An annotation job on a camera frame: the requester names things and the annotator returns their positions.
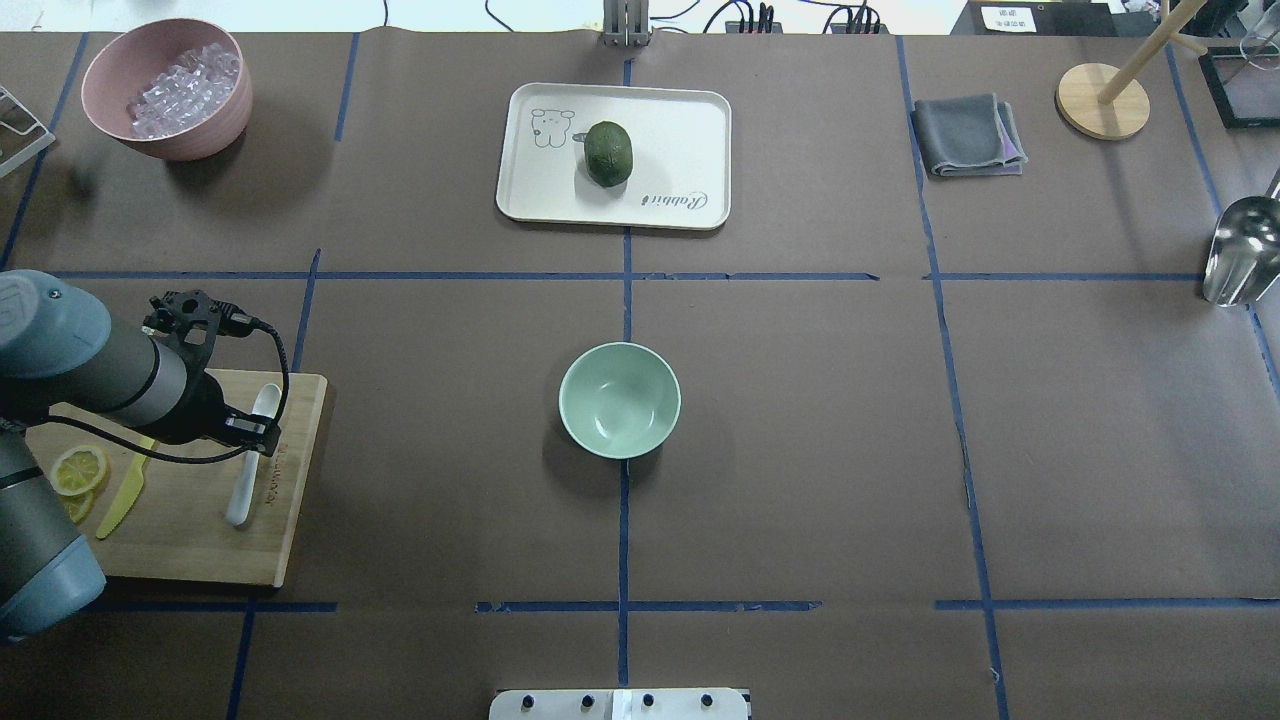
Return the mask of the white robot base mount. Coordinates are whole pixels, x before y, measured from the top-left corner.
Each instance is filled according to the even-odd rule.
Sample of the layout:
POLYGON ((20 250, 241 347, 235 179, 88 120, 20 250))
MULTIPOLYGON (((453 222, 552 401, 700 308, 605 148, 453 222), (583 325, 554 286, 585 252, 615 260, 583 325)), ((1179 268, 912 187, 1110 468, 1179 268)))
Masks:
POLYGON ((489 719, 750 719, 746 691, 728 687, 508 689, 489 719))

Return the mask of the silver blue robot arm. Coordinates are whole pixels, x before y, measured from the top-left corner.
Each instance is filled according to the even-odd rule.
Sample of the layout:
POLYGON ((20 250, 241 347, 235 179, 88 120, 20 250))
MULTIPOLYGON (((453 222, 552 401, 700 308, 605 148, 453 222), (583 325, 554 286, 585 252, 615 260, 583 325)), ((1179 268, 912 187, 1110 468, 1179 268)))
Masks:
POLYGON ((224 400, 209 372, 220 337, 278 331, 205 292, 150 299, 138 323, 91 292, 45 272, 1 277, 3 643, 17 644, 82 610, 106 577, 90 542, 63 510, 55 473, 29 447, 29 430, 68 427, 168 461, 145 439, 211 441, 233 459, 273 455, 282 413, 244 411, 224 400))

